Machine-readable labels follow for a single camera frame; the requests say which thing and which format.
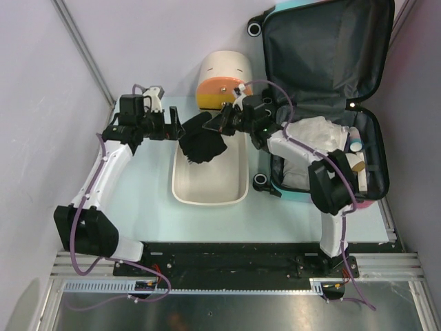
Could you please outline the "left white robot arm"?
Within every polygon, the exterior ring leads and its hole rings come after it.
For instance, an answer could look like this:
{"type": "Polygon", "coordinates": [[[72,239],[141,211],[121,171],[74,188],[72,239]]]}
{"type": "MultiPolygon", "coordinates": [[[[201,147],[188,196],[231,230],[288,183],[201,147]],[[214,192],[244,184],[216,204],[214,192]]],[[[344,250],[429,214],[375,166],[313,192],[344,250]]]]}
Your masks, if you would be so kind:
{"type": "Polygon", "coordinates": [[[120,96],[118,112],[98,135],[101,150],[83,187],[69,205],[54,211],[68,252],[126,260],[139,276],[151,270],[152,258],[143,253],[143,244],[120,234],[106,210],[117,180],[145,139],[177,141],[185,134],[176,107],[170,107],[171,121],[166,123],[163,94],[162,87],[151,86],[140,94],[120,96]]]}

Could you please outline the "white rectangular tray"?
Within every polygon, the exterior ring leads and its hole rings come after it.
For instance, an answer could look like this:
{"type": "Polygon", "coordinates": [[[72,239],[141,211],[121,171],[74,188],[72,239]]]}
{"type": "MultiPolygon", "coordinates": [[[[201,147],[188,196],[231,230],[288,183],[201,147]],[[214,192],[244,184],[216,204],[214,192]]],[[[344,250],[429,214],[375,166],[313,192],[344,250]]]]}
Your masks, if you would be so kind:
{"type": "Polygon", "coordinates": [[[202,206],[231,205],[249,191],[247,136],[223,137],[226,151],[210,162],[189,163],[178,146],[172,170],[172,194],[181,203],[202,206]]]}

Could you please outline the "white towel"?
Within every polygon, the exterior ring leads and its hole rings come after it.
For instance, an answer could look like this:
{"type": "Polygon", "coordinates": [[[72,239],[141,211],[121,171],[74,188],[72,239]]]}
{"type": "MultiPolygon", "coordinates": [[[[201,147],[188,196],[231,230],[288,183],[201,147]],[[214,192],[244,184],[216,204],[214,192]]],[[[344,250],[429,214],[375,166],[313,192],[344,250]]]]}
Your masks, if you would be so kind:
{"type": "Polygon", "coordinates": [[[290,123],[287,133],[312,148],[328,152],[344,150],[349,134],[346,127],[334,124],[323,116],[290,123]]]}

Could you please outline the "pink and teal kids suitcase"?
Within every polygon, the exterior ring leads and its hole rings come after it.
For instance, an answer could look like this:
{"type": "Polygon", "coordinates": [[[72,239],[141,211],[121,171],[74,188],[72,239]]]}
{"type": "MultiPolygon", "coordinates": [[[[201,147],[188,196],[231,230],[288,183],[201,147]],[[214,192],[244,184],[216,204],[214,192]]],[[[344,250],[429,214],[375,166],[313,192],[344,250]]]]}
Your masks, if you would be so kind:
{"type": "Polygon", "coordinates": [[[247,22],[263,41],[265,91],[284,123],[322,116],[355,127],[367,164],[367,185],[359,201],[382,199],[389,173],[380,125],[362,106],[380,85],[389,48],[392,1],[286,1],[247,22]]]}

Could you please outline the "black garment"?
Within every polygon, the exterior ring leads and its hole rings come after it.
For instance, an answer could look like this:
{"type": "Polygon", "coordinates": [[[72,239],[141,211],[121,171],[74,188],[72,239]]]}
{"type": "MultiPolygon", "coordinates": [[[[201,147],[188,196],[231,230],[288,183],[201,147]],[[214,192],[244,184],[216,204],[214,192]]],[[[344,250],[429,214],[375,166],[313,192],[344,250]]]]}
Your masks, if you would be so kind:
{"type": "Polygon", "coordinates": [[[183,124],[185,134],[179,139],[179,146],[189,163],[210,162],[227,149],[221,134],[203,128],[210,119],[209,112],[201,112],[183,124]]]}

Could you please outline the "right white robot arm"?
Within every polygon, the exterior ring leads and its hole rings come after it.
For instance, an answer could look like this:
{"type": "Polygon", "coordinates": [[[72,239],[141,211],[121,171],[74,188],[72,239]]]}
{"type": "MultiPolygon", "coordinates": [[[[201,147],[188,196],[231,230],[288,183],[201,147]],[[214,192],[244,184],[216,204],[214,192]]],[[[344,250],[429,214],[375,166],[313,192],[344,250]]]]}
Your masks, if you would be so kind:
{"type": "Polygon", "coordinates": [[[309,194],[320,210],[321,238],[317,257],[306,257],[304,266],[314,265],[317,273],[333,277],[347,267],[347,215],[356,211],[356,178],[342,150],[326,152],[294,138],[287,126],[276,123],[263,106],[251,97],[226,103],[202,127],[232,136],[248,134],[258,150],[292,163],[303,163],[308,171],[309,194]]]}

